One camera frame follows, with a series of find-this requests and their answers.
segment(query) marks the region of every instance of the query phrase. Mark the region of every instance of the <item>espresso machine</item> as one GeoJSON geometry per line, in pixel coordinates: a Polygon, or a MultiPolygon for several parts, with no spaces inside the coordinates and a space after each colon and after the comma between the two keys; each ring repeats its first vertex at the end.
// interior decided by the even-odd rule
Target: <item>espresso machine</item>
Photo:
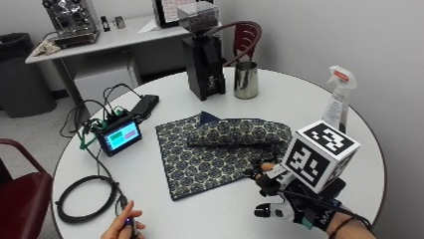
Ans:
{"type": "Polygon", "coordinates": [[[181,26],[193,33],[184,38],[184,52],[191,89],[205,101],[215,94],[225,94],[221,61],[221,40],[208,31],[217,24],[217,5],[203,1],[179,6],[181,26]]]}
{"type": "Polygon", "coordinates": [[[86,0],[43,0],[58,37],[55,44],[62,48],[95,43],[99,30],[86,0]]]}

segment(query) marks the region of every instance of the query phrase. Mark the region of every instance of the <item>white countertop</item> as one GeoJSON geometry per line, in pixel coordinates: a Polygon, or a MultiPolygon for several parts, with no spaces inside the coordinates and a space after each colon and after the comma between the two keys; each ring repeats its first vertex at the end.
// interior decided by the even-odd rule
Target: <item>white countertop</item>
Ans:
{"type": "Polygon", "coordinates": [[[110,32],[106,32],[103,26],[99,26],[100,36],[95,44],[63,49],[60,52],[50,56],[42,55],[39,57],[35,57],[34,54],[31,54],[31,56],[27,58],[26,63],[31,64],[67,58],[80,54],[87,54],[189,34],[188,30],[180,26],[144,32],[143,29],[147,27],[147,25],[152,24],[152,21],[155,21],[155,16],[125,20],[127,28],[118,29],[118,27],[111,24],[112,30],[110,32]]]}

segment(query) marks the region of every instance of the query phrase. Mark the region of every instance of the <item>coffee grinder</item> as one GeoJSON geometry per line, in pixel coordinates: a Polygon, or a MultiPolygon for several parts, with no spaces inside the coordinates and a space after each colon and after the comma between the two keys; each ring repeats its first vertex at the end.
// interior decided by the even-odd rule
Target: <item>coffee grinder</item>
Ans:
{"type": "Polygon", "coordinates": [[[181,5],[179,16],[181,26],[193,33],[184,38],[191,89],[205,101],[215,94],[225,94],[221,40],[208,35],[219,24],[217,5],[207,1],[181,5]]]}

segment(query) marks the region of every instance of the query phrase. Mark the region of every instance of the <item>round white table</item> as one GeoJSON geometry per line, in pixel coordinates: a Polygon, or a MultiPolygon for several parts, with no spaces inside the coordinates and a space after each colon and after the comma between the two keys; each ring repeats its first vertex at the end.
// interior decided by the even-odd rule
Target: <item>round white table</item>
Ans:
{"type": "MultiPolygon", "coordinates": [[[[280,197],[262,197],[260,188],[250,179],[238,180],[179,201],[172,201],[164,170],[161,148],[156,126],[209,112],[221,119],[254,118],[284,122],[292,132],[322,118],[330,100],[330,92],[316,84],[293,76],[258,70],[260,94],[254,99],[241,100],[233,95],[234,68],[225,68],[226,94],[213,95],[200,101],[189,88],[188,74],[168,76],[140,86],[136,91],[144,95],[159,95],[161,101],[151,118],[140,125],[144,139],[114,157],[103,152],[100,160],[112,171],[115,180],[144,210],[140,218],[148,228],[147,238],[326,238],[318,229],[278,218],[258,218],[254,207],[266,202],[281,202],[280,197]]],[[[132,109],[139,97],[128,92],[114,101],[114,107],[132,109]]],[[[338,199],[358,214],[375,221],[386,187],[385,160],[373,131],[361,115],[350,109],[347,135],[362,143],[341,177],[347,186],[338,199]]],[[[98,152],[98,143],[92,146],[98,152]]],[[[64,150],[55,172],[54,203],[67,187],[80,178],[98,174],[98,163],[75,136],[64,150]]],[[[76,189],[64,210],[74,216],[87,215],[99,210],[111,193],[111,186],[99,180],[76,189]]],[[[115,217],[114,207],[96,219],[82,224],[68,224],[54,215],[63,238],[100,238],[115,217]]]]}

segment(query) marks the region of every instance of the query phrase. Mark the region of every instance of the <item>spray nozzle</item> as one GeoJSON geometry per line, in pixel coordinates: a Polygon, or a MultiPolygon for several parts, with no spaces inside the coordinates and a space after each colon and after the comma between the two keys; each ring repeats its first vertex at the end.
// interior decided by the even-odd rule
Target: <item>spray nozzle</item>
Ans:
{"type": "Polygon", "coordinates": [[[337,87],[343,89],[357,88],[357,79],[354,74],[339,66],[330,67],[332,78],[328,83],[335,82],[337,87]]]}

